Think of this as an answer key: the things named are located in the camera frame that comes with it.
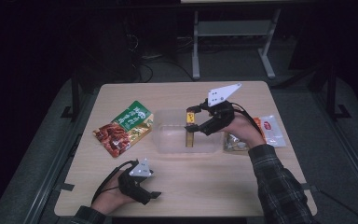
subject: hand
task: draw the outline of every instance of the hand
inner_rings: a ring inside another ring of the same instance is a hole
[[[131,197],[122,194],[120,189],[118,188],[117,179],[123,172],[124,171],[121,170],[118,171],[117,174],[115,174],[106,183],[103,189],[107,189],[107,190],[103,191],[95,199],[94,203],[91,205],[92,209],[95,209],[104,215],[109,215],[117,208],[119,208],[121,205],[135,202],[135,200],[133,200]]]
[[[227,127],[221,129],[219,132],[234,134],[234,136],[246,143],[249,148],[266,144],[266,141],[260,132],[255,129],[255,127],[244,115],[234,112],[234,116],[234,120],[232,120]]]

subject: red chili snack bag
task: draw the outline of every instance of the red chili snack bag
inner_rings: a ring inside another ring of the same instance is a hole
[[[92,133],[116,158],[150,133],[152,124],[153,114],[141,103],[134,101],[110,123]]]

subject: transparent box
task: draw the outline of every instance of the transparent box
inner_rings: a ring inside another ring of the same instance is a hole
[[[196,114],[196,123],[210,119],[208,112]],[[186,147],[186,110],[158,110],[154,113],[152,136],[160,153],[212,153],[223,149],[222,133],[194,133],[193,147]]]

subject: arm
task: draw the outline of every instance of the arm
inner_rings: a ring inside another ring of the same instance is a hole
[[[103,191],[92,203],[91,207],[81,206],[70,223],[73,224],[103,224],[106,216],[114,212],[121,205],[135,202],[131,197],[121,193],[118,177],[123,171],[118,171],[105,185]]]
[[[234,134],[249,146],[258,197],[267,223],[314,222],[301,185],[282,166],[274,147],[266,144],[246,117],[236,112],[235,119],[221,131]]]

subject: small packet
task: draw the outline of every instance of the small packet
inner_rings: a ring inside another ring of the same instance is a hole
[[[254,118],[255,123],[260,128],[263,138],[266,143],[274,147],[285,147],[283,135],[279,125],[274,116],[265,116]],[[225,133],[224,150],[226,152],[241,152],[247,151],[250,148],[246,143],[242,142],[239,138],[231,133]]]
[[[138,101],[92,133],[116,158],[151,132],[153,114]]]
[[[281,129],[279,128],[277,120],[273,115],[254,118],[254,120],[257,126],[261,129],[267,144],[274,147],[286,146]]]

